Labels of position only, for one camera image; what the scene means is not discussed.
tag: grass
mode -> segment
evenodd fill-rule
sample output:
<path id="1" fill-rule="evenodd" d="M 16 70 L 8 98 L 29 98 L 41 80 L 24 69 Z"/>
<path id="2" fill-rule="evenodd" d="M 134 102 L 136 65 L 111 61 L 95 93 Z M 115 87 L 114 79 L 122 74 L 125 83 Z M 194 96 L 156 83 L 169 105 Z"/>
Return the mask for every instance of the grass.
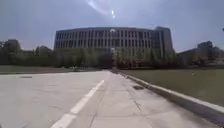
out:
<path id="1" fill-rule="evenodd" d="M 40 74 L 40 73 L 63 73 L 73 69 L 50 68 L 50 67 L 23 67 L 23 66 L 0 66 L 0 74 Z"/>
<path id="2" fill-rule="evenodd" d="M 224 69 L 123 70 L 122 72 L 224 107 Z"/>

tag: concrete curb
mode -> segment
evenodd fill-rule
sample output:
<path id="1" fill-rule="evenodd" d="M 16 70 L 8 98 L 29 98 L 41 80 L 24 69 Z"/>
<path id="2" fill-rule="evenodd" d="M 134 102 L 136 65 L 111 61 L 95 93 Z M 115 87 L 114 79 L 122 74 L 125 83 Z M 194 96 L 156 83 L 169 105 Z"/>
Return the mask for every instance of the concrete curb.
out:
<path id="1" fill-rule="evenodd" d="M 171 102 L 201 116 L 202 118 L 224 127 L 224 108 L 215 104 L 211 104 L 163 87 L 159 87 L 133 76 L 120 73 L 122 76 L 127 77 L 136 83 L 154 91 L 155 93 L 163 96 Z"/>

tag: large curved building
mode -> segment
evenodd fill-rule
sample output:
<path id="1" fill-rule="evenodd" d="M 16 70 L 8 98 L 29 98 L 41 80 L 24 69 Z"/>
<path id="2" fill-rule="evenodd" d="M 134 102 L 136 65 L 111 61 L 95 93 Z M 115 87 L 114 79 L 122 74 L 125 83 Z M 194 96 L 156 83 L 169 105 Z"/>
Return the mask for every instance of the large curved building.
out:
<path id="1" fill-rule="evenodd" d="M 60 30 L 56 32 L 54 49 L 96 48 L 124 49 L 130 56 L 136 50 L 154 49 L 163 57 L 173 50 L 169 28 L 154 30 L 128 27 L 96 27 Z"/>

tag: white road line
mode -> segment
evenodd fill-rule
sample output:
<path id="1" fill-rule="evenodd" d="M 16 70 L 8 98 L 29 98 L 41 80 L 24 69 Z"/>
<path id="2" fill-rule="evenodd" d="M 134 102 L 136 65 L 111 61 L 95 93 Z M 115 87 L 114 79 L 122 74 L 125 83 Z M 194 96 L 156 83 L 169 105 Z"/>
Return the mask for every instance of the white road line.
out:
<path id="1" fill-rule="evenodd" d="M 69 124 L 76 118 L 75 115 L 82 110 L 94 93 L 99 89 L 99 87 L 104 83 L 104 80 L 100 81 L 96 87 L 92 88 L 89 93 L 87 93 L 71 110 L 70 113 L 67 113 L 61 117 L 60 120 L 55 122 L 51 128 L 67 128 Z"/>
<path id="2" fill-rule="evenodd" d="M 59 121 L 57 121 L 54 125 L 52 125 L 51 128 L 67 128 L 68 125 L 75 118 L 76 118 L 75 115 L 65 114 Z"/>

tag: paved road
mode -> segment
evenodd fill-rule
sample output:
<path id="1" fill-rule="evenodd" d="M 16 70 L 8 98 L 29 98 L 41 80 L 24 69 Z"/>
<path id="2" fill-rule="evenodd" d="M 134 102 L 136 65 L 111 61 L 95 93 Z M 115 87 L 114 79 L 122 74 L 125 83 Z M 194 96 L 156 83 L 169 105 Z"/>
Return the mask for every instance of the paved road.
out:
<path id="1" fill-rule="evenodd" d="M 0 76 L 3 128 L 215 128 L 108 71 Z"/>

